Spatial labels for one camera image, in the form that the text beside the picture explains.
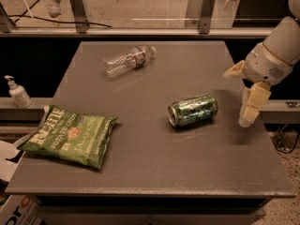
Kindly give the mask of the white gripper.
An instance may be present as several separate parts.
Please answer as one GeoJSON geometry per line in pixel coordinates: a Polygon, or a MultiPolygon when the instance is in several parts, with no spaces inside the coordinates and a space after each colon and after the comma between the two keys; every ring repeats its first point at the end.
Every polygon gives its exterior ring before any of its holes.
{"type": "Polygon", "coordinates": [[[238,120],[242,128],[248,128],[255,122],[271,96],[270,85],[281,83],[293,71],[293,65],[293,59],[273,52],[261,42],[252,49],[245,61],[239,61],[224,72],[226,79],[245,77],[254,82],[250,88],[243,90],[238,120]]]}

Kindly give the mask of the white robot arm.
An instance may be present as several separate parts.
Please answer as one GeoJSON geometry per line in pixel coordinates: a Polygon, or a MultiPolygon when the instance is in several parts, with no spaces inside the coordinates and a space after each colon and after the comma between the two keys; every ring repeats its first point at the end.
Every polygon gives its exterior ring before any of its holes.
{"type": "Polygon", "coordinates": [[[258,43],[245,60],[224,72],[227,79],[253,82],[244,87],[238,124],[250,127],[271,96],[270,88],[281,83],[300,60],[300,0],[288,0],[293,18],[285,17],[271,34],[258,43]]]}

